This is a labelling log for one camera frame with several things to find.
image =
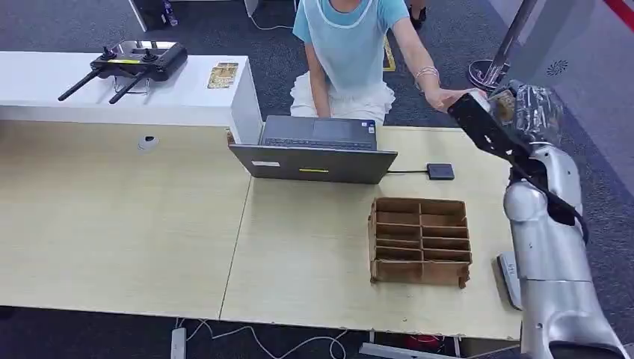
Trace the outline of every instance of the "metal pole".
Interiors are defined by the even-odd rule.
[[[469,65],[469,78],[471,82],[482,90],[495,90],[499,80],[508,71],[509,65],[506,63],[513,42],[520,36],[520,32],[526,24],[526,20],[531,16],[537,0],[523,0],[520,9],[515,14],[515,18],[508,28],[502,44],[497,50],[493,60],[478,60]]]

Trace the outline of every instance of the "cardboard box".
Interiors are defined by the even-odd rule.
[[[464,202],[376,198],[368,228],[372,281],[466,286],[471,245]]]

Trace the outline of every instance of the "plastic bag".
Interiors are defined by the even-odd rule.
[[[491,94],[489,103],[491,114],[525,141],[561,143],[564,106],[553,90],[511,80]]]

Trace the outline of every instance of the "light wood tabletop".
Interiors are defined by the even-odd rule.
[[[512,250],[502,209],[505,162],[458,129],[383,127],[391,170],[452,163],[453,181],[388,174],[380,185],[253,179],[222,320],[517,340],[520,312],[500,295],[493,261]],[[466,289],[370,283],[367,216],[378,196],[462,200],[473,252]]]
[[[0,304],[217,319],[249,182],[222,128],[0,121]]]

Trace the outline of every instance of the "laptop lid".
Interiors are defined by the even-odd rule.
[[[254,177],[367,184],[379,183],[398,154],[246,144],[229,148]]]

